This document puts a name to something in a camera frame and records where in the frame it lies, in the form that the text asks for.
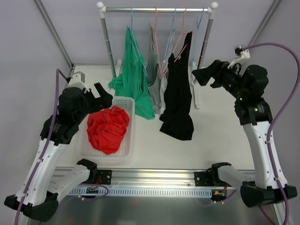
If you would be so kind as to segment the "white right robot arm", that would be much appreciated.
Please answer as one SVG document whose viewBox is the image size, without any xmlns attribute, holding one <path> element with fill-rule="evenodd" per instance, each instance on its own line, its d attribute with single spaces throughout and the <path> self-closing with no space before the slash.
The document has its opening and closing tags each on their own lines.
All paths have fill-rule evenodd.
<svg viewBox="0 0 300 225">
<path fill-rule="evenodd" d="M 210 79 L 212 88 L 223 87 L 235 99 L 234 110 L 247 136 L 255 166 L 254 179 L 236 170 L 230 163 L 214 163 L 205 175 L 215 186 L 228 184 L 240 191 L 244 204 L 251 208 L 281 203 L 295 198 L 298 193 L 290 186 L 281 169 L 272 132 L 270 106 L 262 95 L 269 83 L 267 69 L 250 65 L 240 74 L 241 65 L 229 66 L 228 62 L 215 60 L 211 65 L 193 70 L 201 86 Z"/>
</svg>

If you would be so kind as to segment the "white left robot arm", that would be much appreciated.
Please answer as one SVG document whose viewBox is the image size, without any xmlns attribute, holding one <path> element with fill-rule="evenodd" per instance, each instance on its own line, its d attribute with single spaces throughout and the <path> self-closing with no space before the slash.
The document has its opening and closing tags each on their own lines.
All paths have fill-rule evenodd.
<svg viewBox="0 0 300 225">
<path fill-rule="evenodd" d="M 53 113 L 44 122 L 34 162 L 21 187 L 9 195 L 4 205 L 15 210 L 15 224 L 19 216 L 47 222 L 57 211 L 61 200 L 79 184 L 94 184 L 97 164 L 87 159 L 79 160 L 73 170 L 56 184 L 50 181 L 62 153 L 79 131 L 79 125 L 91 113 L 112 105 L 113 97 L 100 83 L 94 84 L 99 97 L 85 86 L 69 85 L 61 94 L 55 93 Z"/>
</svg>

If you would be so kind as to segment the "black tank top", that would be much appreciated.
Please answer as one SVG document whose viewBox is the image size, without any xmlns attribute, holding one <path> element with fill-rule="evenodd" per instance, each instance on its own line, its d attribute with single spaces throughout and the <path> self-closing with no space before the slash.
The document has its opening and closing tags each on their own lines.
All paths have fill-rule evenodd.
<svg viewBox="0 0 300 225">
<path fill-rule="evenodd" d="M 187 33 L 178 59 L 172 53 L 168 59 L 168 82 L 164 93 L 165 110 L 160 132 L 181 141 L 192 140 L 194 125 L 190 113 L 192 94 L 189 84 L 188 61 L 192 32 Z"/>
</svg>

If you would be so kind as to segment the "red tank top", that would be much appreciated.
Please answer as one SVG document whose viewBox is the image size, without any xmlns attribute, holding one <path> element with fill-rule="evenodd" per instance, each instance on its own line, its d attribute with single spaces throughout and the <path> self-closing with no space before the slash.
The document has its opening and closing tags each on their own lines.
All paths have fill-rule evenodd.
<svg viewBox="0 0 300 225">
<path fill-rule="evenodd" d="M 96 150 L 106 155 L 116 153 L 123 140 L 130 119 L 118 106 L 92 113 L 87 120 L 87 136 Z"/>
</svg>

